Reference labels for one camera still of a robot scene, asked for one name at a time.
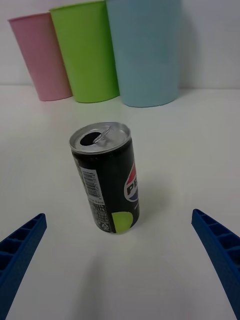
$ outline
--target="pepsi logo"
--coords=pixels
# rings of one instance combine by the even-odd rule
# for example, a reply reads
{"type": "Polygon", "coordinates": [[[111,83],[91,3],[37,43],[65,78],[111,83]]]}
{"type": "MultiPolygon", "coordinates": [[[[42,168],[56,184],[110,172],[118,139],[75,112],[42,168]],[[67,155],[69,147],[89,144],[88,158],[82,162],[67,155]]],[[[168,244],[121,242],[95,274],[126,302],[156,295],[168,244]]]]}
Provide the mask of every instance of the pepsi logo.
{"type": "Polygon", "coordinates": [[[137,181],[137,172],[135,167],[135,162],[131,168],[130,174],[126,180],[124,186],[124,196],[130,202],[135,202],[139,198],[138,193],[138,181],[137,181]]]}

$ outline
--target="barcode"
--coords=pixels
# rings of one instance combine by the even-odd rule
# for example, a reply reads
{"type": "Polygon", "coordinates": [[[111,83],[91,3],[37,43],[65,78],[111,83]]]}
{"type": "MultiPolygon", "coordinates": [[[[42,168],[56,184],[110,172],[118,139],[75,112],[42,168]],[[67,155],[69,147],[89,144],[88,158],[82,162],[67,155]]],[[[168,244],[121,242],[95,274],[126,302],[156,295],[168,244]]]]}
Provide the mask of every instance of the barcode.
{"type": "Polygon", "coordinates": [[[100,198],[101,194],[99,191],[98,182],[96,180],[96,175],[89,172],[83,172],[82,174],[88,194],[92,197],[100,198]]]}
{"type": "Polygon", "coordinates": [[[81,173],[82,180],[87,191],[88,200],[92,201],[96,205],[104,205],[97,171],[81,167],[81,173]]]}

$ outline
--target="black can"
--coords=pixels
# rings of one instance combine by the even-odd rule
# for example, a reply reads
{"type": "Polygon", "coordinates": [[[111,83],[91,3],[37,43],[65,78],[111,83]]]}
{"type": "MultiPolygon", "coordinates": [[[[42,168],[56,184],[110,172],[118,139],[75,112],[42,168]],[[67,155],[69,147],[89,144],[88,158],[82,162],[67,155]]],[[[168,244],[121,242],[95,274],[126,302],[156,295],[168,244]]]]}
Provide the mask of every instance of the black can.
{"type": "Polygon", "coordinates": [[[91,124],[72,135],[70,146],[96,225],[112,234],[130,229],[139,218],[130,129],[118,122],[91,124]]]}

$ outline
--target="white background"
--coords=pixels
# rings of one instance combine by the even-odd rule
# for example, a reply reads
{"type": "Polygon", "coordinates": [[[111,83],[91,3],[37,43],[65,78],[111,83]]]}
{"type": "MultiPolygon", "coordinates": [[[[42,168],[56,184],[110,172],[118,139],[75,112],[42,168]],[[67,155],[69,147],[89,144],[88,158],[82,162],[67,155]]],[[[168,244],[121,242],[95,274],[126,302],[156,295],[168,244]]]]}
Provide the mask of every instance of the white background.
{"type": "Polygon", "coordinates": [[[239,101],[196,89],[130,108],[0,86],[0,239],[47,220],[7,320],[236,320],[191,218],[199,208],[240,235],[239,101]],[[130,127],[137,170],[139,221],[119,235],[95,225],[69,147],[105,120],[130,127]]]}
{"type": "MultiPolygon", "coordinates": [[[[0,84],[30,84],[7,19],[81,0],[0,0],[0,84]]],[[[240,88],[240,1],[183,0],[180,84],[240,88]]]]}

